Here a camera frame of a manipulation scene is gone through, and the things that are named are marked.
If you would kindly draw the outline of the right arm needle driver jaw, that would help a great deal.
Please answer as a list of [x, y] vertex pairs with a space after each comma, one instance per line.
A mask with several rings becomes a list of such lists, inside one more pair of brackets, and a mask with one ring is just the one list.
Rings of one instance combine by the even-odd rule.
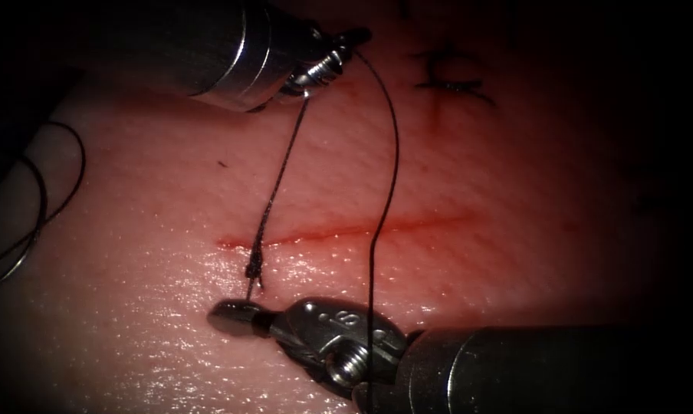
[[207, 322], [216, 330], [233, 337], [267, 338], [278, 318], [277, 311], [245, 299], [224, 299], [207, 314]]

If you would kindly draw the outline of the right arm needle driver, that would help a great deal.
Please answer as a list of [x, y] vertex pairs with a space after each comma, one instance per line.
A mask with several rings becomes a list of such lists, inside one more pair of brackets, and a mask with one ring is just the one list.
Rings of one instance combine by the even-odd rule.
[[345, 399], [368, 380], [392, 383], [408, 347], [388, 318], [330, 297], [306, 297], [275, 313], [268, 334], [311, 379]]

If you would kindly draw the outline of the left arm needle driver jaw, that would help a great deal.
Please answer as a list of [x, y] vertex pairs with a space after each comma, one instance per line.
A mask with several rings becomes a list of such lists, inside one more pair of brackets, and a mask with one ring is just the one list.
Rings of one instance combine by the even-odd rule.
[[354, 48], [372, 39], [372, 32], [367, 27], [351, 28], [334, 35], [334, 47], [338, 51], [351, 52]]

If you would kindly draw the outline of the left arm needle driver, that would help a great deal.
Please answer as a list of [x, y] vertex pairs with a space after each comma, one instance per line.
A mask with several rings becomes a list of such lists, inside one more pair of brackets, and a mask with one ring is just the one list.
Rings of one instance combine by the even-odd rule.
[[310, 31], [315, 43], [310, 57], [298, 63], [279, 89], [279, 103], [296, 103], [319, 94], [343, 75], [344, 66], [352, 59], [353, 29], [336, 34], [318, 27]]

